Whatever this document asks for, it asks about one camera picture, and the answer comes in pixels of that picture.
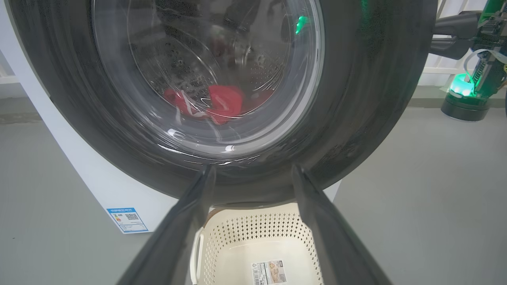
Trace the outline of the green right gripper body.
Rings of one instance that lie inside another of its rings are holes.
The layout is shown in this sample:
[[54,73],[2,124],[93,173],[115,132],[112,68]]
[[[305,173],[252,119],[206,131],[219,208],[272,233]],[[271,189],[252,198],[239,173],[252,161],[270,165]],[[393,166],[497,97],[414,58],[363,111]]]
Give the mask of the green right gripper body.
[[506,63],[491,51],[506,55],[506,1],[488,0],[479,18],[478,34],[472,47],[478,62],[472,73],[474,96],[488,99],[506,84]]

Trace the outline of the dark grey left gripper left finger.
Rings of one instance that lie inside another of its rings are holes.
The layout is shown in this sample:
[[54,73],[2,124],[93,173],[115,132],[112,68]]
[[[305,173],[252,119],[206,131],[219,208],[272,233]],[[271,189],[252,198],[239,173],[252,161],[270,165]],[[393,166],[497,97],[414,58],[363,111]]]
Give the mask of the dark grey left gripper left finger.
[[153,232],[119,285],[183,285],[195,234],[212,205],[216,169],[206,165]]

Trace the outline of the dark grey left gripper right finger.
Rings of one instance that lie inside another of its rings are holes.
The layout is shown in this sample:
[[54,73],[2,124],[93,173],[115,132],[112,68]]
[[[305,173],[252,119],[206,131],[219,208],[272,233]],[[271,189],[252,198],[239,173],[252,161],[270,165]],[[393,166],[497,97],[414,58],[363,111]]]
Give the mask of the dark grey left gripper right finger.
[[292,178],[299,214],[312,231],[324,283],[390,285],[390,279],[309,173],[294,164]]

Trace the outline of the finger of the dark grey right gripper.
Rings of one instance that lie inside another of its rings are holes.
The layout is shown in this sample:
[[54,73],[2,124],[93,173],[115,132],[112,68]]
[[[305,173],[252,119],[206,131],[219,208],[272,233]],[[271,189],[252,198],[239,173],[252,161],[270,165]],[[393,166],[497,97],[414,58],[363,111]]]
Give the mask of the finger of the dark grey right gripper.
[[474,38],[433,38],[430,54],[459,60],[474,45]]
[[462,11],[458,15],[439,18],[433,28],[434,35],[447,35],[470,39],[478,33],[481,11]]

